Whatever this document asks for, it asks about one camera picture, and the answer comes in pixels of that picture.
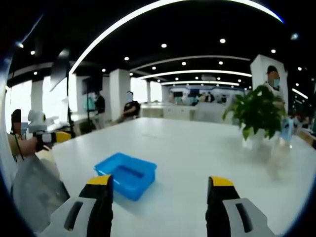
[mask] black ceiling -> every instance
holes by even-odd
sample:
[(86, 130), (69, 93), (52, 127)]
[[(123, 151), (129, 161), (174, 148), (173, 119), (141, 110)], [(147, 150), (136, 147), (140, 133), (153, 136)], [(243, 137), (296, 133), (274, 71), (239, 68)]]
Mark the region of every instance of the black ceiling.
[[(36, 19), (44, 14), (25, 41), (24, 48), (16, 51), (11, 71), (52, 62), (65, 47), (71, 51), (71, 60), (77, 60), (105, 29), (132, 11), (153, 2), (90, 0), (8, 5), (8, 11), (5, 12), (11, 22), (4, 30), (11, 41), (21, 39)], [(305, 86), (301, 88), (302, 92), (310, 90), (316, 63), (316, 47), (312, 42), (314, 33), (310, 28), (314, 21), (312, 1), (263, 0), (261, 4), (279, 15), (285, 24), (262, 11), (236, 2), (178, 2), (129, 21), (101, 41), (85, 60), (100, 63), (102, 68), (110, 72), (116, 68), (131, 70), (159, 60), (192, 55), (229, 55), (253, 60), (257, 54), (263, 54), (283, 62), (286, 69), (292, 72), (289, 87), (300, 81), (301, 87)], [(292, 41), (290, 36), (295, 32), (299, 33), (300, 38)], [(221, 38), (226, 39), (225, 44), (219, 43)], [(30, 51), (36, 48), (36, 41), (42, 43), (42, 51), (39, 56), (32, 56)], [(162, 43), (166, 43), (167, 48), (161, 48)], [(276, 54), (271, 54), (272, 48), (276, 49)], [(220, 66), (219, 60), (224, 61), (224, 65)], [(185, 61), (185, 67), (181, 65), (182, 61), (174, 61), (157, 65), (155, 71), (151, 66), (141, 70), (150, 74), (190, 69), (250, 73), (250, 62), (247, 61), (214, 58)], [(297, 72), (298, 66), (303, 67), (303, 72)], [(240, 78), (230, 75), (220, 77), (226, 77), (227, 80)], [(175, 76), (163, 78), (174, 79)], [(179, 78), (194, 79), (191, 74), (180, 75)]]

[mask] seated person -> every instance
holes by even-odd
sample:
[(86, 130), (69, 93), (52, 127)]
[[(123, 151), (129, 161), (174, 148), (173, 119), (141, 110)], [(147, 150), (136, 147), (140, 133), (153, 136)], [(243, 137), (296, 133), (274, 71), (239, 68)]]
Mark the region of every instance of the seated person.
[(125, 98), (127, 103), (124, 106), (124, 112), (117, 120), (112, 122), (112, 125), (132, 120), (134, 119), (134, 116), (138, 116), (140, 104), (136, 100), (133, 100), (133, 97), (133, 92), (128, 91), (126, 93)]

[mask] desk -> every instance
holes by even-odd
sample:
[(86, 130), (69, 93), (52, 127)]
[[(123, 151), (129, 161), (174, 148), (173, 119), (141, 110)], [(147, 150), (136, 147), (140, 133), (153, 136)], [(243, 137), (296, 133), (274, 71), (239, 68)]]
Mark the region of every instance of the desk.
[(207, 179), (233, 181), (268, 218), (275, 234), (289, 228), (305, 202), (315, 175), (316, 152), (297, 136), (292, 141), (292, 178), (274, 181), (266, 171), (267, 149), (242, 150), (237, 126), (138, 118), (94, 131), (53, 147), (62, 181), (77, 196), (96, 176), (94, 165), (114, 153), (158, 165), (156, 182), (138, 202), (115, 193), (113, 237), (206, 237)]

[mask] face mask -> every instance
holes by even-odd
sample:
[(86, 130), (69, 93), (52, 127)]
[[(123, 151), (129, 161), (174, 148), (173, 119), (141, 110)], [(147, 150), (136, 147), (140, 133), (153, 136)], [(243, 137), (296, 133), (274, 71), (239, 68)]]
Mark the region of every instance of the face mask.
[(273, 87), (277, 87), (280, 84), (280, 80), (274, 79), (273, 80)]

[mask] wall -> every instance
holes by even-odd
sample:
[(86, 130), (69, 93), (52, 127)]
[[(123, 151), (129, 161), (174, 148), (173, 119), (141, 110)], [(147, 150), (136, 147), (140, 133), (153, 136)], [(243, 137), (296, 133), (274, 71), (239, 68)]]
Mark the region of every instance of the wall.
[(268, 66), (275, 66), (280, 75), (280, 87), (283, 92), (283, 99), (285, 102), (285, 109), (288, 111), (288, 87), (287, 75), (283, 63), (263, 55), (258, 55), (250, 65), (252, 73), (252, 85), (255, 89), (257, 86), (262, 85), (267, 79)]

